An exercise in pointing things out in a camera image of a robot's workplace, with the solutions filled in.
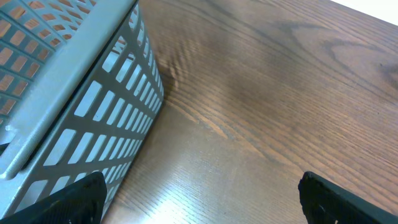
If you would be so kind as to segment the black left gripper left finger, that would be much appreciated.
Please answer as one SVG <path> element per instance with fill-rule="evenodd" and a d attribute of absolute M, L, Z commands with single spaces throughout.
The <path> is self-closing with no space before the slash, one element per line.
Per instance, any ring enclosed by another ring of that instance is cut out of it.
<path fill-rule="evenodd" d="M 94 172 L 1 220 L 1 224 L 99 224 L 107 196 L 101 172 Z"/>

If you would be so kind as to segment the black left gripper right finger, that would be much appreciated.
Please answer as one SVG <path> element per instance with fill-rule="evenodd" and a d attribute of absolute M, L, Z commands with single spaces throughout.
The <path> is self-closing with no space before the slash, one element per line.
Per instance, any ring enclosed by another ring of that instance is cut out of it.
<path fill-rule="evenodd" d="M 397 223 L 397 216 L 314 172 L 303 174 L 298 190 L 308 223 Z"/>

